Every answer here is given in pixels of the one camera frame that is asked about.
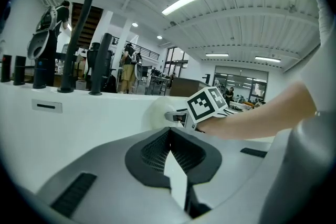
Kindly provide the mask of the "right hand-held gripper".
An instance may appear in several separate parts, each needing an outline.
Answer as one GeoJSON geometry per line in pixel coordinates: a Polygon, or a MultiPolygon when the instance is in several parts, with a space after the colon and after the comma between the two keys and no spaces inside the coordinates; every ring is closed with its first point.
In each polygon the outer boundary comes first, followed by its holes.
{"type": "Polygon", "coordinates": [[[191,129],[196,130],[197,125],[211,117],[224,118],[234,114],[229,110],[223,95],[217,87],[205,87],[186,100],[187,109],[166,112],[165,119],[186,127],[190,123],[191,129]]]}

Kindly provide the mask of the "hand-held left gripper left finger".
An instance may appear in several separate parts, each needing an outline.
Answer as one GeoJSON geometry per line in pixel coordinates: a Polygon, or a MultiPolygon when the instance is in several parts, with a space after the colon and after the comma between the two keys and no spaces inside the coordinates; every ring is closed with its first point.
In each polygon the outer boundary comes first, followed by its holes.
{"type": "Polygon", "coordinates": [[[185,223],[165,175],[169,127],[99,145],[51,176],[38,197],[75,223],[185,223]]]}

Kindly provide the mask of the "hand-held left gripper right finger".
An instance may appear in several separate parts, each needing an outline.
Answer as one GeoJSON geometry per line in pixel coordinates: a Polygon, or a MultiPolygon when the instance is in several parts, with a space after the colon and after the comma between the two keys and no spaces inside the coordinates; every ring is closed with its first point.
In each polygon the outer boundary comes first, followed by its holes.
{"type": "Polygon", "coordinates": [[[215,209],[251,178],[270,146],[268,140],[221,140],[201,133],[172,131],[172,197],[192,219],[215,209]]]}

